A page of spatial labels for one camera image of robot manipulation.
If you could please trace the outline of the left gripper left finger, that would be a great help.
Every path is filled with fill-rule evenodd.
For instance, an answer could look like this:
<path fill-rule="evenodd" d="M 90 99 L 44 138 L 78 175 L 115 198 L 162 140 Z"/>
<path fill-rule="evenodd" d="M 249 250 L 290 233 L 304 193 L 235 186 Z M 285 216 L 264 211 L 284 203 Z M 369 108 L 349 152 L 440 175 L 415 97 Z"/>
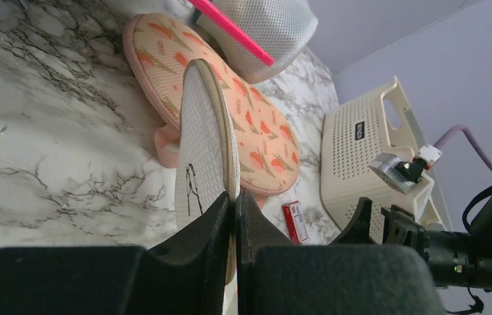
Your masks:
<path fill-rule="evenodd" d="M 152 249 L 2 247 L 0 314 L 220 314 L 231 204 Z"/>

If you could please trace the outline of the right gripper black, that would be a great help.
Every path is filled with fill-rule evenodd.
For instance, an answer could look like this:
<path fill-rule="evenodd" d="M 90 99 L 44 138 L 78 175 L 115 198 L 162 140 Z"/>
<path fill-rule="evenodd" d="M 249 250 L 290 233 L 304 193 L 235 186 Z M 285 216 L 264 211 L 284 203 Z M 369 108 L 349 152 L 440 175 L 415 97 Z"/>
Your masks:
<path fill-rule="evenodd" d="M 376 244 L 370 237 L 371 213 L 372 200 L 359 198 L 353 217 L 330 244 Z M 396 205 L 381 208 L 381 214 L 382 243 L 414 249 L 426 262 L 437 287 L 470 287 L 476 283 L 477 255 L 468 234 L 428 230 Z"/>

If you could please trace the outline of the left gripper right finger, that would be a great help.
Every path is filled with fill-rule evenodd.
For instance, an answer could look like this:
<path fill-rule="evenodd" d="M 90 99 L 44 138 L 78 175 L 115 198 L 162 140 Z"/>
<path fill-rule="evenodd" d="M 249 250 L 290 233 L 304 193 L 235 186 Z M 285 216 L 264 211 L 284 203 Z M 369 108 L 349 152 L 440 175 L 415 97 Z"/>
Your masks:
<path fill-rule="evenodd" d="M 400 245 L 300 246 L 236 199 L 239 314 L 443 314 L 424 260 Z"/>

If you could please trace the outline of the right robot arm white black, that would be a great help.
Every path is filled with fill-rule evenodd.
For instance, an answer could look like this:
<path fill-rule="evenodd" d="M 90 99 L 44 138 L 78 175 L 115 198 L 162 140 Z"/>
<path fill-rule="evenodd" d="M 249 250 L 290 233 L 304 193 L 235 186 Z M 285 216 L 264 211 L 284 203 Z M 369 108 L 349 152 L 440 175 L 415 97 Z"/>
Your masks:
<path fill-rule="evenodd" d="M 492 292 L 492 185 L 462 213 L 465 232 L 430 230 L 406 210 L 383 207 L 382 242 L 414 249 L 426 262 L 437 288 Z"/>

